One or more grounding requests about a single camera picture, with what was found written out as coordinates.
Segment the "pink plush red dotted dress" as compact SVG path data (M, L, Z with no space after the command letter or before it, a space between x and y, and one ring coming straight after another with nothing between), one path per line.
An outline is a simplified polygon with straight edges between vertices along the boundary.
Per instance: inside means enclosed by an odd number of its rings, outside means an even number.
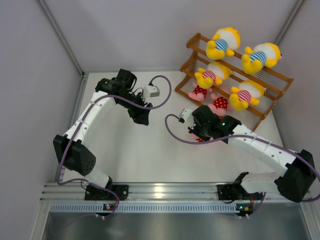
M192 86L194 89L192 92L188 93L188 97L198 102L204 101L207 94L213 91L212 88L204 89L200 87L196 82L193 82Z

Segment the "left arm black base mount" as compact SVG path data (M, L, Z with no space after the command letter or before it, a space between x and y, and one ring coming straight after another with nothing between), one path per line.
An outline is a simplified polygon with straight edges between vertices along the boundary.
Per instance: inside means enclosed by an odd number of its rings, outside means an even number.
M111 188L111 191L118 196L120 201L124 201L128 198L129 195L129 185L114 184ZM84 199L86 201L115 201L116 197L110 192L98 189L89 184L86 187Z

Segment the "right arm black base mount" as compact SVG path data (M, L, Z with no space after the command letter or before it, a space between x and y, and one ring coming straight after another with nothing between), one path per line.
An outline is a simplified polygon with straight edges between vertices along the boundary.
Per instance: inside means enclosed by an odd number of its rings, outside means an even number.
M217 194L220 201L229 201L230 203L238 200L262 200L263 194L254 192L248 193L242 186L243 178L249 172L242 172L232 183L218 184Z

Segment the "yellow plush blue stripes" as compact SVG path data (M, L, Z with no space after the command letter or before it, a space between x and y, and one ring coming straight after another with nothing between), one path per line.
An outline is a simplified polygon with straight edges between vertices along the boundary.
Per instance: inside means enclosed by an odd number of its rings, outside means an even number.
M247 46L241 57L242 70L248 75L254 75L264 67L273 68L282 59L280 48L270 42Z
M206 44L205 53L211 60L232 57L241 45L241 35L234 27L224 27L216 31Z

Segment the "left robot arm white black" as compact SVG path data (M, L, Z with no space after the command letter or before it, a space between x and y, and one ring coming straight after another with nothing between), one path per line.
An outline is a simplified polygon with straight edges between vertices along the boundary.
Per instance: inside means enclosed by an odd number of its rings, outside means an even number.
M101 126L106 124L108 112L115 106L127 109L134 123L149 125L149 113L153 105L148 100L158 97L160 90L149 83L141 92L134 92L136 82L137 77L125 69L120 69L112 79L102 78L73 126L64 135L57 135L53 139L58 162L80 174L84 181L95 185L95 193L102 200L109 199L113 194L112 179L98 168L96 157L89 147Z

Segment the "yellow plush red stripes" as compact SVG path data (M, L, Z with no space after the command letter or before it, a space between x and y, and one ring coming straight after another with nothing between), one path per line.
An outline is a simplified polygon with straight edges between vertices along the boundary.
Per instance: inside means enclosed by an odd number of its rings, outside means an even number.
M242 81L238 86L231 87L229 103L236 111L244 111L249 105L257 106L265 90L265 87L250 79Z
M201 88L209 89L213 85L220 86L232 74L233 71L230 68L215 61L208 64L206 69L198 68L194 76Z

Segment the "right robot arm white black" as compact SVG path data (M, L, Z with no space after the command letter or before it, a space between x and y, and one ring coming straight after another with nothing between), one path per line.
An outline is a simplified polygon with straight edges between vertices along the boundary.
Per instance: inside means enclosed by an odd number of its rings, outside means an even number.
M223 141L272 168L267 173L241 173L233 182L233 192L240 199L255 193L275 193L300 203L316 179L314 159L309 151L296 152L269 142L230 115L220 118L207 105L182 110L180 120L200 140Z

